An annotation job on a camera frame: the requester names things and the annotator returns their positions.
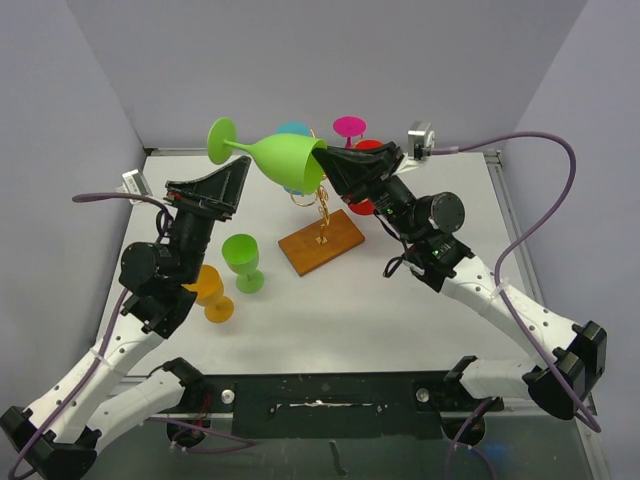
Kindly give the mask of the red wine glass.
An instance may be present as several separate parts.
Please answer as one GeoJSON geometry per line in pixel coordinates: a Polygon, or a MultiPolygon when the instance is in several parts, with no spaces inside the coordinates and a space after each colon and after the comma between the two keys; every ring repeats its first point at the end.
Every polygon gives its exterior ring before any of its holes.
{"type": "MultiPolygon", "coordinates": [[[[379,140],[365,139],[360,140],[358,143],[356,143],[354,149],[371,150],[374,148],[382,147],[383,145],[384,143],[379,140]]],[[[348,208],[353,213],[360,216],[373,215],[375,211],[375,206],[369,199],[362,200],[359,203],[350,203],[348,204],[348,208]]]]}

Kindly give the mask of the magenta wine glass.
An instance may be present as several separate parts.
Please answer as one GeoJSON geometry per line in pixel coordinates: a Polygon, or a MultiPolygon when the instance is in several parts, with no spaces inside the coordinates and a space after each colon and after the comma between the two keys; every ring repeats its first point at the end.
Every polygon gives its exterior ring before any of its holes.
{"type": "Polygon", "coordinates": [[[345,148],[351,148],[355,137],[361,138],[367,129],[366,122],[356,116],[342,116],[333,122],[333,130],[345,141],[345,148]]]}

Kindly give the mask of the green wine glass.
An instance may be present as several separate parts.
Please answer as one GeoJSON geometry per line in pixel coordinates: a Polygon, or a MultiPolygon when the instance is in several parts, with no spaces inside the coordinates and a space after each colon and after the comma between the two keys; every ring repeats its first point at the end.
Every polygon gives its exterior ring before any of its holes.
{"type": "Polygon", "coordinates": [[[302,194],[317,190],[324,171],[316,158],[316,149],[327,143],[315,137],[277,133],[253,144],[236,139],[236,126],[228,117],[217,119],[207,135],[207,154],[216,165],[224,164],[235,150],[247,153],[259,170],[272,182],[302,194]]]}
{"type": "Polygon", "coordinates": [[[221,250],[229,269],[236,274],[236,287],[245,294],[257,293],[264,285],[259,270],[259,248],[254,237],[235,234],[225,240],[221,250]]]}

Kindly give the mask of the blue wine glass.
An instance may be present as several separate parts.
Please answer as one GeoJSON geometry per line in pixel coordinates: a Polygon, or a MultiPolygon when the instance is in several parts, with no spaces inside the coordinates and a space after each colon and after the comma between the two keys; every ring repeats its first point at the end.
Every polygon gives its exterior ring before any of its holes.
{"type": "MultiPolygon", "coordinates": [[[[312,130],[306,124],[301,122],[286,122],[281,124],[277,128],[276,134],[283,134],[283,133],[296,134],[296,135],[307,136],[307,137],[314,136],[314,133],[312,132],[312,130]]],[[[298,195],[298,196],[304,195],[304,192],[299,190],[294,190],[287,186],[284,186],[284,190],[287,193],[292,195],[298,195]]]]}

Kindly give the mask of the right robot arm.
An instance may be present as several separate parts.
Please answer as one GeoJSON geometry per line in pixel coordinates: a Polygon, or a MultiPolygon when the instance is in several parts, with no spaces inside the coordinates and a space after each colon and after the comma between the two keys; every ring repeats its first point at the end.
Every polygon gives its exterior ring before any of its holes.
{"type": "Polygon", "coordinates": [[[604,372],[603,327],[555,314],[456,239],[465,219],[461,199],[451,192],[415,196],[397,174],[404,155],[394,143],[369,150],[316,147],[312,155],[346,204],[373,203],[402,242],[398,259],[416,279],[476,312],[527,354],[513,361],[460,360],[445,384],[452,406],[522,398],[558,419],[592,417],[584,401],[604,372]]]}

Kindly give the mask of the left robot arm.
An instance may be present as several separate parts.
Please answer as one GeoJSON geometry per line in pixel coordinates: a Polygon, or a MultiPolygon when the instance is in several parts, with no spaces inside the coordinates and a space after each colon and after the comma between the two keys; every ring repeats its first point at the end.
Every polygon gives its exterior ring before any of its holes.
{"type": "Polygon", "coordinates": [[[204,376],[182,358],[117,396],[112,390],[186,320],[214,224],[236,213],[251,160],[241,156],[191,181],[169,181],[158,238],[121,255],[123,291],[102,337],[54,386],[26,407],[13,406],[1,429],[19,462],[43,479],[80,479],[111,441],[174,407],[190,411],[206,395],[204,376]]]}

